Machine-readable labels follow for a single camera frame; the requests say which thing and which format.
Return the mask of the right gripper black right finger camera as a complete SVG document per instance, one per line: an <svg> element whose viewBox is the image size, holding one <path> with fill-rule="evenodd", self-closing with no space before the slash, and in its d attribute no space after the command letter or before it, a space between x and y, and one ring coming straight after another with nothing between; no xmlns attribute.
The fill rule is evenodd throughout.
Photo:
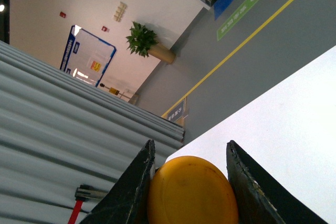
<svg viewBox="0 0 336 224"><path fill-rule="evenodd" d="M227 143L226 163L239 223L326 223L233 140Z"/></svg>

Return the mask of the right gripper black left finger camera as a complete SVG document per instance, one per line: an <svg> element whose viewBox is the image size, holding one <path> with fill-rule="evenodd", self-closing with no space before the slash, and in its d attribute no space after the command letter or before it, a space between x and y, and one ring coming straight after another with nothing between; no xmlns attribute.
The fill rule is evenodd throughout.
<svg viewBox="0 0 336 224"><path fill-rule="evenodd" d="M148 140L107 195L81 223L148 223L147 199L155 174L155 142Z"/></svg>

